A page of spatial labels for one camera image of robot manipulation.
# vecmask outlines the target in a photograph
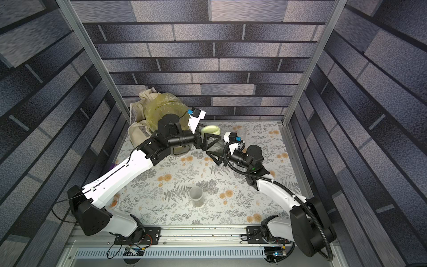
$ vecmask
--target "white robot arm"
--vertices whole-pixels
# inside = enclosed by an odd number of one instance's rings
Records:
[[[179,117],[175,114],[167,114],[159,120],[158,130],[136,147],[122,163],[99,179],[86,184],[83,188],[74,186],[68,191],[71,211],[86,235],[105,231],[122,236],[132,244],[138,244],[142,240],[145,235],[142,223],[133,215],[108,210],[107,203],[114,194],[134,178],[168,156],[172,147],[194,144],[196,148],[207,150],[221,139],[219,135],[210,134],[205,134],[202,139],[196,130],[195,122],[198,124],[200,119],[205,116],[205,112],[193,108],[188,113],[190,114],[190,130],[181,130],[178,122]],[[216,138],[216,140],[209,142],[210,138]],[[228,165],[234,171],[244,174],[249,185],[271,197],[291,216],[292,227],[288,220],[284,221],[278,217],[271,217],[266,222],[266,229],[262,233],[263,238],[284,238],[294,241],[308,256],[320,251],[326,243],[323,242],[322,245],[323,237],[319,238],[318,232],[315,231],[315,228],[319,226],[313,226],[307,218],[306,213],[310,212],[307,209],[310,208],[316,213],[308,214],[311,219],[320,220],[323,229],[328,230],[327,244],[336,238],[335,231],[321,203],[296,195],[274,181],[273,176],[262,166],[263,157],[260,147],[249,146],[246,153],[243,153],[241,151],[243,146],[239,146],[239,148],[236,146],[243,142],[236,133],[226,133],[226,139],[227,144],[224,153],[207,152],[207,154],[218,165],[224,162],[225,166]],[[233,145],[233,153],[229,149],[231,145]],[[241,167],[246,167],[247,172],[243,173],[237,170],[229,163],[230,161]]]

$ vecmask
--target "clear plastic cup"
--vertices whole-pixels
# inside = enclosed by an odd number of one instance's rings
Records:
[[[240,127],[237,129],[237,136],[246,142],[246,128]]]
[[[199,186],[194,186],[190,189],[190,199],[193,202],[195,207],[200,207],[205,201],[205,196],[203,195],[203,190]]]

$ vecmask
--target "black cable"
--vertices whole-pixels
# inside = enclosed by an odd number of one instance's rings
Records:
[[[182,115],[181,117],[179,117],[179,119],[178,120],[180,120],[182,117],[184,117],[186,114],[188,114],[188,111],[186,111],[185,113],[184,113],[184,115]]]
[[[120,250],[122,249],[122,244],[120,244],[120,248],[119,248],[119,250],[116,252],[116,254],[114,254],[114,256],[112,256],[112,257],[110,258],[110,257],[108,257],[108,254],[110,253],[110,249],[111,249],[113,246],[114,246],[114,243],[111,245],[111,247],[108,249],[108,252],[107,252],[107,259],[109,259],[109,260],[111,260],[112,258],[114,258],[115,256],[117,256],[117,254],[119,254]]]
[[[267,261],[267,258],[265,258],[265,260],[268,263],[278,263],[278,262],[286,259],[287,257],[289,257],[292,254],[292,252],[294,251],[294,249],[295,249],[295,242],[292,242],[292,247],[291,247],[291,249],[288,252],[286,252],[286,256],[280,257],[280,259],[276,260],[275,262],[269,262],[269,261]]]
[[[251,240],[251,239],[254,239],[255,237],[257,237],[257,236],[259,236],[259,234],[260,234],[261,232],[259,232],[259,233],[257,233],[256,235],[254,235],[253,237],[251,237],[251,238],[249,238],[249,235],[248,234],[243,234],[243,235],[240,235],[240,240],[241,241],[249,241],[249,240]]]
[[[265,178],[265,177],[261,177],[261,176],[257,176],[251,173],[245,173],[242,172],[238,169],[236,169],[233,165],[231,165],[228,157],[227,157],[227,149],[231,144],[236,144],[236,143],[241,143],[241,141],[234,141],[234,142],[230,142],[227,143],[224,146],[224,150],[222,151],[222,155],[224,157],[224,161],[227,163],[228,166],[230,166],[230,168],[235,171],[236,173],[245,175],[245,176],[249,176],[249,177],[253,177],[255,179],[261,179],[267,182],[271,182],[271,179],[269,178]],[[279,186],[280,188],[282,188],[283,190],[285,190],[285,192],[287,192],[289,195],[294,196],[295,194],[289,190],[289,188],[287,188],[286,186],[284,186],[283,184],[273,181],[273,184]],[[294,199],[298,202],[298,204],[303,208],[303,210],[305,211],[305,213],[307,213],[307,215],[313,220],[314,225],[317,227],[317,229],[320,232],[320,235],[322,237],[322,241],[323,244],[325,245],[325,249],[326,252],[328,253],[328,255],[325,255],[322,251],[319,251],[319,254],[322,255],[326,260],[328,261],[332,261],[333,260],[333,254],[332,254],[332,249],[330,248],[328,239],[326,238],[325,232],[323,231],[323,227],[320,224],[320,222],[317,220],[316,216],[314,215],[314,213],[310,210],[310,208],[307,206],[307,204],[305,204],[299,197],[295,196]]]
[[[242,147],[238,149],[238,151],[243,151],[243,149],[245,149],[246,143],[242,144]]]
[[[55,203],[53,203],[53,204],[52,204],[52,206],[50,206],[50,210],[52,211],[52,214],[53,214],[53,215],[54,215],[58,220],[63,221],[64,223],[74,223],[74,224],[76,224],[76,225],[79,225],[79,223],[78,223],[78,222],[70,222],[70,221],[63,220],[63,219],[61,219],[60,217],[58,217],[58,216],[55,214],[55,212],[53,211],[53,206],[55,206],[55,205],[56,205],[56,204],[58,204],[58,203],[64,202],[64,201],[72,200],[73,198],[76,198],[76,197],[79,197],[79,196],[83,196],[84,194],[86,194],[86,193],[87,193],[87,192],[89,192],[89,191],[90,191],[90,190],[87,190],[86,192],[81,193],[81,194],[80,194],[80,195],[78,195],[78,196],[71,197],[71,198],[68,198],[68,199],[66,199],[66,200],[56,201]]]
[[[129,155],[129,159],[128,159],[128,161],[126,162],[126,164],[128,164],[129,163],[129,161],[131,160],[131,156],[132,156],[132,153],[135,151],[135,149],[137,149],[138,147],[136,147],[136,148],[134,148],[134,149],[132,149],[132,151],[131,151],[131,154]]]
[[[131,151],[131,154],[129,155],[129,159],[128,159],[128,161],[126,162],[126,164],[128,164],[128,163],[129,163],[129,161],[131,160],[132,152],[134,152],[134,150],[135,150],[135,149],[137,149],[137,148],[138,148],[138,147],[134,148],[134,149]],[[110,177],[111,177],[111,175],[115,174],[116,172],[118,172],[118,171],[119,171],[121,168],[123,168],[123,167],[124,167],[124,165],[123,165],[123,166],[121,166],[121,167],[120,167],[119,169],[117,169],[116,171],[114,171],[112,174],[110,174],[107,178],[103,179],[101,182],[99,182],[99,183],[98,183],[97,185],[95,185],[93,188],[95,188],[95,187],[99,186],[100,184],[102,184],[106,179],[110,178]],[[80,195],[78,195],[78,196],[71,197],[71,198],[68,198],[68,199],[66,199],[66,200],[60,200],[60,201],[57,201],[57,202],[53,203],[53,204],[52,204],[52,206],[50,207],[50,210],[52,211],[52,214],[53,214],[53,215],[54,215],[58,220],[63,221],[64,223],[74,223],[74,224],[76,224],[76,225],[79,225],[79,223],[78,223],[78,222],[70,222],[70,221],[63,220],[63,219],[59,218],[59,217],[55,214],[55,212],[53,211],[53,206],[54,206],[54,205],[56,205],[56,204],[58,204],[58,203],[64,202],[64,201],[72,200],[73,198],[76,198],[76,197],[79,197],[79,196],[83,196],[84,194],[86,194],[87,192],[90,192],[91,190],[92,190],[92,189],[89,189],[89,190],[87,190],[86,192],[84,192],[84,193],[82,193],[82,194],[80,194]]]

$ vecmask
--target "table surface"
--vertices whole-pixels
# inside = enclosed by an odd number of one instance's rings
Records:
[[[236,132],[238,127],[246,128],[246,147],[260,146],[264,167],[277,181],[301,193],[277,122],[205,124],[219,126],[221,135]],[[126,159],[132,149],[127,137],[117,161]],[[195,185],[205,194],[205,202],[199,208],[188,197]],[[289,218],[270,197],[249,186],[243,175],[223,165],[218,167],[206,152],[194,147],[183,156],[166,157],[126,185],[118,196],[115,209],[135,215],[144,225],[247,225],[259,224],[274,214]]]

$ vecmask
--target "beige cloth bag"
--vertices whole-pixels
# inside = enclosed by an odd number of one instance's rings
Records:
[[[131,125],[129,126],[128,134],[134,147],[139,146],[152,134],[145,120],[144,109],[146,105],[153,101],[158,95],[160,95],[160,93],[153,87],[144,92],[140,92],[138,96],[141,100],[131,103],[130,105]]]

